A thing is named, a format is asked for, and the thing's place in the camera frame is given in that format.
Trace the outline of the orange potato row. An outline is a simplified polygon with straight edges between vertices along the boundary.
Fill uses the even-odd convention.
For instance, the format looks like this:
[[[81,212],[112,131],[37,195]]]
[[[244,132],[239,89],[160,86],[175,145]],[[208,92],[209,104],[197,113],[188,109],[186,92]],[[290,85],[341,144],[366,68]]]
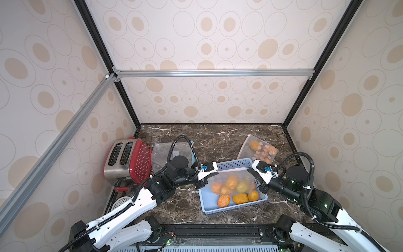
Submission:
[[[237,175],[230,175],[225,183],[225,186],[230,189],[235,189],[239,183],[239,178]]]
[[[222,183],[213,183],[211,185],[212,192],[217,195],[223,195],[223,193],[222,193],[223,188],[224,188],[224,185]]]

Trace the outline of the clear blue zipper bag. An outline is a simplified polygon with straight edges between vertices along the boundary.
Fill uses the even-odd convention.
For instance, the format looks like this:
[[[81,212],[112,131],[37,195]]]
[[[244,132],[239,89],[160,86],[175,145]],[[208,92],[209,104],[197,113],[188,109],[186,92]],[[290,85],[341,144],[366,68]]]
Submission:
[[[171,145],[171,142],[154,143],[154,148],[151,153],[151,165],[153,174],[157,173],[165,166]],[[189,144],[186,141],[181,140],[175,145],[170,159],[172,160],[174,157],[179,155],[184,156],[188,159],[189,166],[191,166],[195,162],[194,155]]]

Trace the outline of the clear pink zipper bag spare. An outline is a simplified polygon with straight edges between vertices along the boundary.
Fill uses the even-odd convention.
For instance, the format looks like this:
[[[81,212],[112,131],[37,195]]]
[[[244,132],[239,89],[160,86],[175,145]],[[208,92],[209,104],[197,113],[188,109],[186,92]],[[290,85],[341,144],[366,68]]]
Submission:
[[[217,195],[238,195],[256,189],[255,178],[246,168],[222,170],[208,179],[210,190]]]

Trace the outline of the orange potato back row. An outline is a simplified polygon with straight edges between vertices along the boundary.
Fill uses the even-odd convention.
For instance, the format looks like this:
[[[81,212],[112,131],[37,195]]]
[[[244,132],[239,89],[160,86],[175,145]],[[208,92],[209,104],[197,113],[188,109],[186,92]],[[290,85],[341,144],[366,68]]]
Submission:
[[[230,189],[235,189],[239,183],[239,178],[237,175],[230,175],[225,183],[225,186]]]

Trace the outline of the clear pink zipper bag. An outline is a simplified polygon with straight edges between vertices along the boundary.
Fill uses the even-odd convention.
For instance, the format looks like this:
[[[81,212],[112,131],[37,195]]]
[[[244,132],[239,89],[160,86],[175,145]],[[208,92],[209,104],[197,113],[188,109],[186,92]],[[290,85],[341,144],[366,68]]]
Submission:
[[[268,142],[249,134],[244,141],[237,159],[250,158],[252,161],[259,160],[267,164],[273,164],[278,150]]]

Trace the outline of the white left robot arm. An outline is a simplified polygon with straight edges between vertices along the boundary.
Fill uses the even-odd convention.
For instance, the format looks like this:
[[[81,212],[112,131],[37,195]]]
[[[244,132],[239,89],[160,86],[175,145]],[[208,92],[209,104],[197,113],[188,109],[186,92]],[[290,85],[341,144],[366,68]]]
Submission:
[[[127,245],[158,239],[161,226],[149,217],[138,224],[129,224],[154,209],[175,194],[176,188],[194,184],[197,189],[208,183],[208,178],[217,174],[215,162],[188,166],[188,159],[176,156],[164,168],[140,184],[132,198],[108,214],[88,224],[77,222],[71,228],[67,245],[61,251],[112,252]]]

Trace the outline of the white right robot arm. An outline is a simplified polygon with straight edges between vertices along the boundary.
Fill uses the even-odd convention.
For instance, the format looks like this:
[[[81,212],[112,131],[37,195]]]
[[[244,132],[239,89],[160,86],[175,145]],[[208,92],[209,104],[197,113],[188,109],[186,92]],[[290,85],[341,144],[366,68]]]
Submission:
[[[282,215],[274,232],[279,241],[291,239],[316,251],[384,252],[386,248],[357,224],[330,194],[313,186],[314,166],[307,171],[295,165],[280,175],[277,166],[256,161],[247,171],[258,181],[258,191],[263,194],[274,191],[291,203],[300,206],[316,224],[336,234],[343,244],[308,229],[302,223]]]

